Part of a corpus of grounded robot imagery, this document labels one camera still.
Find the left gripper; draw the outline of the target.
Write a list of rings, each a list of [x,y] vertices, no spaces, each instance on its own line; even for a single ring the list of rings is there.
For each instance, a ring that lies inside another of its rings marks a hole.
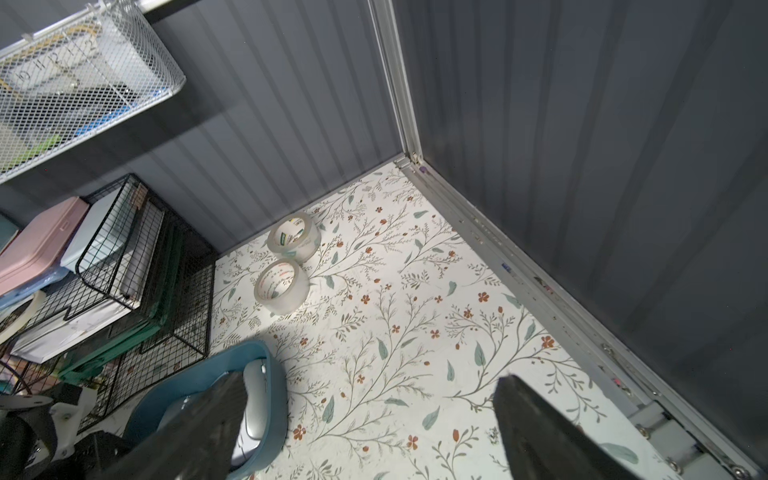
[[[3,479],[99,479],[132,450],[105,431],[77,438],[97,392],[58,384],[37,395],[1,396]]]

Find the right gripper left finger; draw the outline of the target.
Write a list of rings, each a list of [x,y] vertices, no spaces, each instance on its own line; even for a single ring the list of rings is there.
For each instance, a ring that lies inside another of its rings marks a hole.
[[[161,428],[99,479],[224,479],[247,395],[240,372],[221,377],[203,395],[169,407]]]

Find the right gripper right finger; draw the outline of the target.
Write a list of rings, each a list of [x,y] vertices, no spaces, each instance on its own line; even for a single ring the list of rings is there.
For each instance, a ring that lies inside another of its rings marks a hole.
[[[513,479],[635,479],[515,375],[500,378],[494,414]]]

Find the teal storage box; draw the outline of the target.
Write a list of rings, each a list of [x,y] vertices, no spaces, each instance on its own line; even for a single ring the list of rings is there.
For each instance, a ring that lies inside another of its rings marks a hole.
[[[268,417],[263,444],[237,469],[230,479],[245,478],[266,469],[279,455],[286,441],[288,427],[288,395],[283,364],[259,340],[241,342],[229,349],[197,362],[156,384],[142,398],[126,423],[123,438],[136,445],[161,428],[161,421],[172,404],[203,395],[223,376],[242,372],[256,360],[266,367]]]

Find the silver mouse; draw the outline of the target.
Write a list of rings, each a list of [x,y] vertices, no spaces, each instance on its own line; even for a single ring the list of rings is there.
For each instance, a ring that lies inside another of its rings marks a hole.
[[[267,368],[265,359],[248,363],[243,370],[247,401],[240,432],[231,458],[233,468],[242,466],[263,441],[269,420]]]

